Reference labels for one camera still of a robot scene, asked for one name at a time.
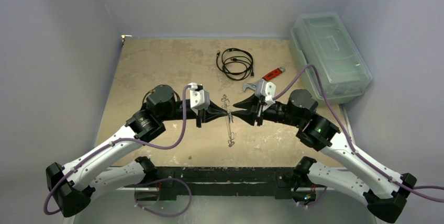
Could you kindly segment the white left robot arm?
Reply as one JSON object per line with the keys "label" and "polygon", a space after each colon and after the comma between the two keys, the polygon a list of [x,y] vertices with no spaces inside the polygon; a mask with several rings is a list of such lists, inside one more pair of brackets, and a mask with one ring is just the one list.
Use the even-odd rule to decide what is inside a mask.
{"label": "white left robot arm", "polygon": [[[46,168],[49,194],[43,203],[43,212],[50,216],[49,200],[57,205],[57,212],[71,217],[85,209],[100,195],[127,185],[153,185],[156,172],[147,157],[119,169],[110,170],[116,161],[138,150],[151,147],[171,150],[183,138],[186,123],[196,120],[196,125],[227,116],[227,110],[214,104],[209,92],[197,83],[189,83],[182,90],[182,98],[169,85],[158,85],[148,91],[141,108],[134,113],[111,137],[81,157],[64,165],[52,163]],[[158,145],[153,141],[165,132],[165,121],[180,120],[182,132],[171,145]]]}

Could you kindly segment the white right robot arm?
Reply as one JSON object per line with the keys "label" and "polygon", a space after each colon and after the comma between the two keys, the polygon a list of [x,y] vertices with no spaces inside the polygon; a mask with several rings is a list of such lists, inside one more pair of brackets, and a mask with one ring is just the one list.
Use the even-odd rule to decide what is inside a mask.
{"label": "white right robot arm", "polygon": [[347,141],[346,134],[325,117],[316,113],[318,102],[305,89],[291,92],[286,104],[275,102],[265,108],[263,97],[251,95],[235,103],[232,112],[254,126],[263,121],[298,128],[296,137],[309,148],[339,162],[340,171],[304,157],[294,171],[297,184],[310,182],[333,188],[366,205],[370,213],[387,223],[395,223],[401,215],[417,179],[409,173],[400,174]]}

